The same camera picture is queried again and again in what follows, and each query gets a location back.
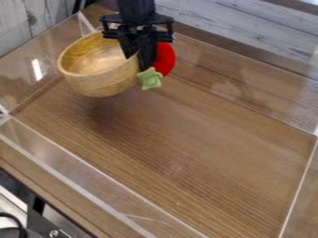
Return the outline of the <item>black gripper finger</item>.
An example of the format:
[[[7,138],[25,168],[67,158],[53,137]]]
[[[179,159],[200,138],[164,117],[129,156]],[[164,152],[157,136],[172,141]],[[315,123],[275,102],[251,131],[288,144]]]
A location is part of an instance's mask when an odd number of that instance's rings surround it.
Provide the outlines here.
[[[120,44],[125,59],[128,59],[137,51],[137,44],[136,44],[135,36],[129,35],[129,34],[120,35],[119,36],[119,44]]]
[[[152,65],[152,62],[155,61],[156,42],[151,36],[144,34],[139,36],[136,43],[139,47],[137,59],[140,70],[145,71],[148,67]]]

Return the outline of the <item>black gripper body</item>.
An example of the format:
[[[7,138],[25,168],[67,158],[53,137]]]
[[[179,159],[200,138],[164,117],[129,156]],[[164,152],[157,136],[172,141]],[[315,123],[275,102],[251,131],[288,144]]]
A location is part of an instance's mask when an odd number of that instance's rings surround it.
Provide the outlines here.
[[[174,41],[174,18],[161,15],[155,9],[155,0],[116,0],[117,12],[103,15],[99,21],[105,38],[119,38],[119,29],[109,27],[111,23],[128,28],[128,33],[137,34],[143,27],[151,27],[159,42]]]

